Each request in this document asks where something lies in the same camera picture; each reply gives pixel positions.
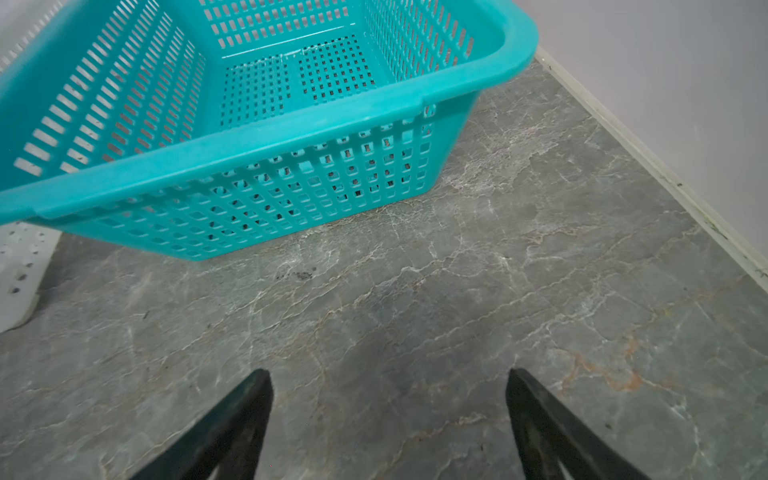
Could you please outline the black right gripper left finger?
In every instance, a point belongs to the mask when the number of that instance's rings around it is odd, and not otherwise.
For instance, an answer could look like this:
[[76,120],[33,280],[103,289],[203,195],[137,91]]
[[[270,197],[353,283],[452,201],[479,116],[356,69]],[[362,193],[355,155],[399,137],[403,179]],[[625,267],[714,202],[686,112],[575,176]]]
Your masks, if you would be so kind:
[[274,399],[270,373],[247,376],[135,479],[253,479]]

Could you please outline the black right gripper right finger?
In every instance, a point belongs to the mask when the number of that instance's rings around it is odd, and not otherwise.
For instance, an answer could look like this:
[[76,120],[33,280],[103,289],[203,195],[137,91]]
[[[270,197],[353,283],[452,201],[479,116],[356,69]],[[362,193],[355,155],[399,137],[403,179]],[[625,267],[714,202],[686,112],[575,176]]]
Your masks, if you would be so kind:
[[518,456],[527,479],[644,479],[532,374],[509,371],[505,390]]

